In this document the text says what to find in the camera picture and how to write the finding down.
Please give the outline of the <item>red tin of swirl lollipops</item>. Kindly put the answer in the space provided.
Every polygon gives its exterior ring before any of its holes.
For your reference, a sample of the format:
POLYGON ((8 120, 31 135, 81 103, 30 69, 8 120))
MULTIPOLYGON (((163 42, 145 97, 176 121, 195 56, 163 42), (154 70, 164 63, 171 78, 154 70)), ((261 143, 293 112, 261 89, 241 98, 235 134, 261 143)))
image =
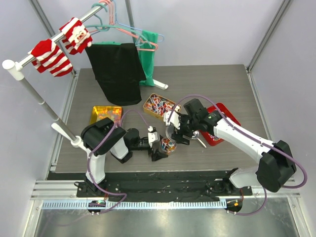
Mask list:
MULTIPOLYGON (((240 122, 233 116, 233 114, 226 108, 226 106, 222 103, 216 103, 216 106, 219 108, 219 110, 224 113, 228 118, 230 118, 234 123, 241 126, 240 122)), ((209 134, 208 132, 199 131, 203 138, 206 140, 206 142, 210 146, 216 146, 220 143, 222 143, 224 140, 221 138, 218 138, 216 136, 213 136, 209 134)))

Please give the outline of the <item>santa striped sock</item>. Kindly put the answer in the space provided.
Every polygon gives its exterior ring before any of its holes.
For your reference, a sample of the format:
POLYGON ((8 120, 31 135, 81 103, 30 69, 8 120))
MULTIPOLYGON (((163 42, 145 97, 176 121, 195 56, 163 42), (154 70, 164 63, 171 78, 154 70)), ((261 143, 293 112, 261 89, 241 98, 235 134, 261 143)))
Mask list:
POLYGON ((64 35, 62 37, 62 43, 71 55, 82 53, 85 48, 92 46, 91 34, 76 17, 73 17, 59 30, 64 35))

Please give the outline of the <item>green cloth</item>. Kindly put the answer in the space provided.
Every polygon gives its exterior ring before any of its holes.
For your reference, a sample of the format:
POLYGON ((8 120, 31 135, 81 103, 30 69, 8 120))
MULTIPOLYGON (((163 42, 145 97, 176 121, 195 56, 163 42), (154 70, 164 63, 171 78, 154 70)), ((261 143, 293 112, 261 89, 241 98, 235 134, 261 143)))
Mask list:
MULTIPOLYGON (((156 51, 156 43, 158 42, 158 34, 150 31, 143 30, 138 36, 141 43, 136 46, 138 57, 141 62, 146 80, 140 82, 140 85, 154 86, 153 73, 154 73, 154 57, 156 51)), ((115 41, 98 42, 95 44, 122 44, 115 41)))

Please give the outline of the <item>gold tin of ball lollipops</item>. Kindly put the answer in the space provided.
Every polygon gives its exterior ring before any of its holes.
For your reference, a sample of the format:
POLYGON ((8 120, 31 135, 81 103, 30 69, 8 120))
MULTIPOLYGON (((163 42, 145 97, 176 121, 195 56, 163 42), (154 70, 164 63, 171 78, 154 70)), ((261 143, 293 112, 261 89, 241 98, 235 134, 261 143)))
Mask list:
POLYGON ((164 114, 171 111, 175 104, 175 102, 163 96, 152 93, 145 101, 143 110, 145 113, 163 121, 164 114))

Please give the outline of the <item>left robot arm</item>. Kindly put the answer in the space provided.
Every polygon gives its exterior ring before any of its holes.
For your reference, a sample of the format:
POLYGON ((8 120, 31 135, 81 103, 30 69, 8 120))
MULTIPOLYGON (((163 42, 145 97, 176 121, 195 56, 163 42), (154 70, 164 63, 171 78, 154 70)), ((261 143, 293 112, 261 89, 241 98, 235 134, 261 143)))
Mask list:
POLYGON ((120 163, 126 163, 133 156, 133 151, 147 151, 152 161, 168 155, 162 151, 159 135, 153 126, 147 127, 148 135, 141 138, 136 128, 128 130, 109 118, 104 118, 87 126, 81 132, 83 146, 87 149, 86 177, 90 182, 88 191, 94 197, 100 197, 105 191, 105 157, 109 152, 120 163))

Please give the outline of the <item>clear plastic jar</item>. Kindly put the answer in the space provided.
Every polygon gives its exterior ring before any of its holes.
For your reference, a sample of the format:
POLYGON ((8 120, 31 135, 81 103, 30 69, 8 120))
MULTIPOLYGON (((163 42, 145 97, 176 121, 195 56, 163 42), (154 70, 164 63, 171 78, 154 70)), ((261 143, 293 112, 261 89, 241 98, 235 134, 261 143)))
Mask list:
POLYGON ((166 155, 171 155, 173 152, 175 152, 177 143, 167 137, 163 137, 160 141, 160 147, 163 153, 166 155))

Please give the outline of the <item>red white striped sock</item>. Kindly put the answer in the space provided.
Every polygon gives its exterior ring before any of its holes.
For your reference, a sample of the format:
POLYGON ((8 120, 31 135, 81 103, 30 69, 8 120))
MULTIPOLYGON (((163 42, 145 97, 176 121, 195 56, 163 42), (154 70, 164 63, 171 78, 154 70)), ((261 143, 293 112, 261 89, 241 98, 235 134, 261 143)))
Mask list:
POLYGON ((62 77, 73 70, 70 60, 51 39, 40 41, 28 54, 34 57, 32 65, 39 73, 49 71, 54 77, 62 77))

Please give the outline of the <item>metal scoop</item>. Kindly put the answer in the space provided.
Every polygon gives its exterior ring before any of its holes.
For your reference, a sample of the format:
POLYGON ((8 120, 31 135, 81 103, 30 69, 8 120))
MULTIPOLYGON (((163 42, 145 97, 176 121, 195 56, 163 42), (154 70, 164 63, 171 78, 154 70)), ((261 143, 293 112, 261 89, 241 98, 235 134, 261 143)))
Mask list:
POLYGON ((207 146, 206 146, 206 145, 202 142, 202 140, 199 138, 199 135, 200 135, 199 131, 194 131, 191 138, 192 138, 193 140, 197 140, 204 148, 207 148, 207 146))

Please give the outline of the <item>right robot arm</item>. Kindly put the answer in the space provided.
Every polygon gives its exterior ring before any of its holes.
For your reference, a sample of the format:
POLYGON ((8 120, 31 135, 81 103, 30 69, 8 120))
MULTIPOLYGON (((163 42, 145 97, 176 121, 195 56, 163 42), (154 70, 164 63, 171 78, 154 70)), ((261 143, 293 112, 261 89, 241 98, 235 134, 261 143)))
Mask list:
POLYGON ((172 140, 188 145, 188 138, 194 132, 206 132, 234 145, 258 164, 254 168, 233 169, 223 182, 225 193, 234 195, 243 187, 255 185, 276 193, 296 172, 296 165, 291 161, 291 149, 286 142, 261 138, 233 122, 218 107, 209 112, 199 99, 188 101, 184 108, 185 114, 174 111, 163 117, 166 126, 173 127, 172 140))

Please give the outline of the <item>black cloth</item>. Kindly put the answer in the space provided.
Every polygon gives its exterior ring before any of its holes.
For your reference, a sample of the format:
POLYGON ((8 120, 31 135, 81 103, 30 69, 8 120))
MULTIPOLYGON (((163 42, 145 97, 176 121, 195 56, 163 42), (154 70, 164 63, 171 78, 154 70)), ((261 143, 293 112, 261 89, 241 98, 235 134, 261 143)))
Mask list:
POLYGON ((109 102, 118 106, 141 102, 140 82, 146 76, 135 44, 92 44, 85 51, 109 102))

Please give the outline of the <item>blue hanger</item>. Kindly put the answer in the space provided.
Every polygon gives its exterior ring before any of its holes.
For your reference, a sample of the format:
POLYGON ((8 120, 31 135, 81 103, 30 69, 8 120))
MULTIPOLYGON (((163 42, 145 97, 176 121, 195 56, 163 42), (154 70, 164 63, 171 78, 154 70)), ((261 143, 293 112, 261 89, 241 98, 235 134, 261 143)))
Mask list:
POLYGON ((140 33, 143 30, 139 29, 139 28, 135 28, 135 24, 134 24, 134 18, 133 18, 133 14, 132 14, 132 9, 131 9, 131 3, 129 0, 125 0, 125 8, 126 8, 126 12, 127 12, 127 17, 129 20, 129 25, 122 23, 121 21, 119 21, 119 15, 118 15, 118 5, 117 5, 117 1, 116 0, 112 0, 111 1, 114 4, 114 18, 115 18, 115 23, 123 26, 129 30, 131 30, 131 33, 133 35, 135 35, 136 33, 140 33))

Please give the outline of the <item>white jar lid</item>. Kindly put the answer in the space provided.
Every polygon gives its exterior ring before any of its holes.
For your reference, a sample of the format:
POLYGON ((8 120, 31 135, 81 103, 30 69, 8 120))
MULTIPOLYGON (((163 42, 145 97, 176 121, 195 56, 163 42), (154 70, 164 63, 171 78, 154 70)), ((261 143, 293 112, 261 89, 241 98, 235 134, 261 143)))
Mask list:
POLYGON ((166 133, 166 137, 169 140, 173 139, 172 138, 173 132, 174 132, 174 127, 172 125, 166 127, 165 133, 166 133))

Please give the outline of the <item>clothes rack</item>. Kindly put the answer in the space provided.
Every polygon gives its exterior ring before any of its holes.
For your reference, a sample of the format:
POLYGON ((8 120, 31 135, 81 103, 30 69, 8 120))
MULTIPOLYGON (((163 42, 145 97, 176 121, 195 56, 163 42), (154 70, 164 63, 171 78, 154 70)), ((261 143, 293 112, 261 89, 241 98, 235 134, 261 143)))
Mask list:
MULTIPOLYGON (((96 15, 98 11, 100 11, 102 8, 105 8, 106 6, 105 3, 96 3, 96 6, 91 8, 87 13, 85 13, 84 16, 80 18, 81 22, 84 22, 88 20, 90 17, 93 15, 96 15)), ((62 37, 63 33, 59 31, 57 34, 53 35, 50 39, 53 42, 59 42, 62 37)), ((25 88, 26 90, 34 97, 34 99, 37 101, 39 105, 42 105, 44 110, 48 113, 48 115, 55 121, 52 123, 51 127, 55 129, 58 133, 60 133, 62 136, 67 138, 73 147, 75 148, 81 148, 85 152, 87 152, 87 157, 90 159, 95 152, 97 152, 101 147, 103 147, 104 143, 109 140, 109 136, 113 133, 115 127, 117 126, 116 124, 112 126, 110 131, 106 136, 103 136, 103 140, 100 140, 100 142, 97 145, 93 145, 92 148, 88 148, 88 146, 84 145, 84 140, 82 140, 81 137, 75 136, 70 129, 67 127, 67 125, 62 121, 62 119, 53 111, 53 109, 47 104, 47 102, 40 96, 40 94, 34 89, 34 87, 27 81, 21 70, 31 61, 33 61, 35 57, 32 55, 26 56, 23 60, 20 62, 14 62, 12 60, 4 60, 2 63, 2 67, 7 70, 14 78, 16 81, 19 81, 25 88)), ((164 84, 158 80, 153 80, 154 81, 154 86, 166 90, 168 89, 168 85, 164 84)))

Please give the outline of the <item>gold tin of gummy candies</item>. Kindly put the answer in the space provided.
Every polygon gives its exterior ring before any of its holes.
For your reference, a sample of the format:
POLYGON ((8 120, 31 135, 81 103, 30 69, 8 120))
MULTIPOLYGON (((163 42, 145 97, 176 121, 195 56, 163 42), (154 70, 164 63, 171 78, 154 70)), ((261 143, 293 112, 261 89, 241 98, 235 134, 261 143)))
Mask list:
POLYGON ((122 115, 123 108, 120 106, 94 106, 92 108, 89 124, 93 124, 105 118, 109 118, 113 122, 119 123, 122 115))

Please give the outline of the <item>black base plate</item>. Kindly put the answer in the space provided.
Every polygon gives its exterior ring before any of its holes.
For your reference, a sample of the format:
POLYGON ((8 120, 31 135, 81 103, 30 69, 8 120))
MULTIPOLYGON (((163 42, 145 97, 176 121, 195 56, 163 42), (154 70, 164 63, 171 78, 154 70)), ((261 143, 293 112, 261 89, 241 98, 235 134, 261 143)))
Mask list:
POLYGON ((106 193, 88 181, 84 173, 51 172, 48 179, 71 180, 79 198, 110 201, 119 201, 122 193, 127 194, 126 202, 203 202, 252 195, 250 187, 233 187, 228 175, 228 171, 108 172, 99 184, 106 193))

